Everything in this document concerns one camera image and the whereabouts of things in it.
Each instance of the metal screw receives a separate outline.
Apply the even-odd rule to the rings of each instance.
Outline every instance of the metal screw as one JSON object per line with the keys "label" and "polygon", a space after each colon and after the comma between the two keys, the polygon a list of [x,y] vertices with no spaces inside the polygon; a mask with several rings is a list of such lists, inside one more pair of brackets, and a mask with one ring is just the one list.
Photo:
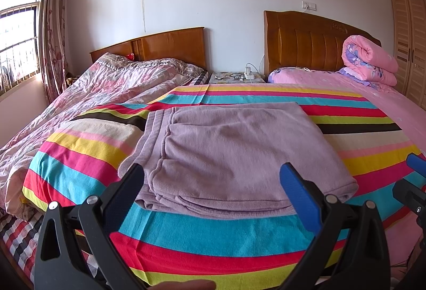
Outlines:
{"label": "metal screw", "polygon": [[376,208],[376,204],[375,204],[373,201],[370,201],[370,200],[368,200],[368,201],[366,202],[366,206],[367,206],[369,209],[375,209],[375,208]]}
{"label": "metal screw", "polygon": [[57,201],[52,201],[51,203],[49,203],[49,209],[55,209],[57,206],[58,206]]}
{"label": "metal screw", "polygon": [[91,195],[91,196],[89,196],[89,197],[86,199],[86,202],[87,202],[89,205],[93,205],[93,204],[97,203],[97,196],[96,196],[96,195]]}
{"label": "metal screw", "polygon": [[337,203],[337,198],[336,198],[334,195],[332,195],[332,194],[327,195],[327,196],[325,197],[325,200],[326,200],[328,203],[331,203],[331,204]]}

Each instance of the floral curtain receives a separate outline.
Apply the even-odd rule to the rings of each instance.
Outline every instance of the floral curtain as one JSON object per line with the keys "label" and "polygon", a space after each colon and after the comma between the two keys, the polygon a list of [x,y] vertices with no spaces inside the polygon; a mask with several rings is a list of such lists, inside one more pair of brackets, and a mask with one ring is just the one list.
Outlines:
{"label": "floral curtain", "polygon": [[67,87],[65,74],[65,0],[40,0],[39,62],[46,98],[51,103]]}

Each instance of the wardrobe door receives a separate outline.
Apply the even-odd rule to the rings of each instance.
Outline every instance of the wardrobe door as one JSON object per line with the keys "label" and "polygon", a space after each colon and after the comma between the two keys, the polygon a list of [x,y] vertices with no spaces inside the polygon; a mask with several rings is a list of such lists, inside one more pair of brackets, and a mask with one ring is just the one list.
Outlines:
{"label": "wardrobe door", "polygon": [[408,0],[392,0],[395,22],[395,55],[399,69],[395,74],[395,89],[405,94],[410,75],[410,48],[412,43],[411,16]]}
{"label": "wardrobe door", "polygon": [[412,24],[410,76],[405,95],[417,105],[423,104],[426,86],[426,4],[408,0]]}

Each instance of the carved headboard emblem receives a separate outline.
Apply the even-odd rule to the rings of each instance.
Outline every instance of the carved headboard emblem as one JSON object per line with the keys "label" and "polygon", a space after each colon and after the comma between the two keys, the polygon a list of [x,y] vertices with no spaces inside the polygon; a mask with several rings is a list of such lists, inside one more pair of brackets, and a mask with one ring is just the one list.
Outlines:
{"label": "carved headboard emblem", "polygon": [[348,30],[346,29],[346,27],[343,24],[341,24],[340,22],[337,22],[337,21],[334,21],[331,24],[331,29],[337,30],[337,31],[345,33],[345,34],[348,34]]}

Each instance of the headboard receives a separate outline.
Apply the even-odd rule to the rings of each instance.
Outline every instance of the headboard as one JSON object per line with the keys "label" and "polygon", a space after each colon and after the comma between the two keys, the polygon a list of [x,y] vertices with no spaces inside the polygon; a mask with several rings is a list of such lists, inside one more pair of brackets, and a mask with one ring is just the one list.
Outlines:
{"label": "headboard", "polygon": [[126,56],[133,53],[135,61],[175,58],[206,69],[204,27],[172,30],[145,35],[90,52],[94,63],[105,53]]}
{"label": "headboard", "polygon": [[307,67],[336,71],[343,67],[343,42],[362,35],[380,41],[353,26],[298,11],[265,11],[265,68],[269,75],[279,67]]}

